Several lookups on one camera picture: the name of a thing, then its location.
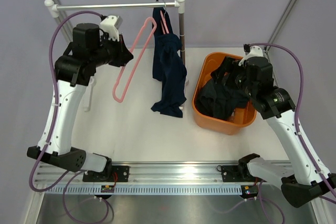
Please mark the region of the dark green shorts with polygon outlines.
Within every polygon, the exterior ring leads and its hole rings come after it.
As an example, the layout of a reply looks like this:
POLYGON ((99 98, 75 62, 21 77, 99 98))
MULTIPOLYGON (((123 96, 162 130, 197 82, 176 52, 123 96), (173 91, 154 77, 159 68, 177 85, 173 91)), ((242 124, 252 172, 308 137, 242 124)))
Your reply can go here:
POLYGON ((199 90, 195 107, 199 113, 227 121, 235 109, 244 109, 249 97, 242 91, 226 86, 228 75, 219 77, 219 71, 211 73, 211 79, 199 90))

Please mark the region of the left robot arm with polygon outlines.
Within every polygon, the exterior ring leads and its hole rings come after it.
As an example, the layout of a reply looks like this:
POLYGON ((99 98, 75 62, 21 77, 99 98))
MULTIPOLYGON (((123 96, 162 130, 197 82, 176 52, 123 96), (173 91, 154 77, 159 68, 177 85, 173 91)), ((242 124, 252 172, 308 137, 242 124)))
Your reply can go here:
POLYGON ((79 103, 91 77, 102 65, 124 67, 133 59, 119 26, 107 20, 100 24, 81 23, 54 66, 57 91, 54 92, 45 133, 27 156, 70 172, 88 171, 94 179, 108 181, 113 174, 111 159, 88 153, 71 145, 72 130, 79 103))

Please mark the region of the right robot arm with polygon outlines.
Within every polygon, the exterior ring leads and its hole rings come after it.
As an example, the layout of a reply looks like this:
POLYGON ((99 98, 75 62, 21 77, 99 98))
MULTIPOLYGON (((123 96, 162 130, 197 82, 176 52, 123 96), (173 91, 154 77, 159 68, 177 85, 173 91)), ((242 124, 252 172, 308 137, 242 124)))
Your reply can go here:
POLYGON ((289 93, 274 85, 272 64, 264 57, 241 60, 226 56, 211 76, 248 95, 256 111, 275 132, 292 169, 270 163, 258 154, 238 161, 238 176, 243 180, 262 179, 279 188, 293 207, 299 208, 335 190, 335 174, 313 149, 298 119, 299 106, 289 93))

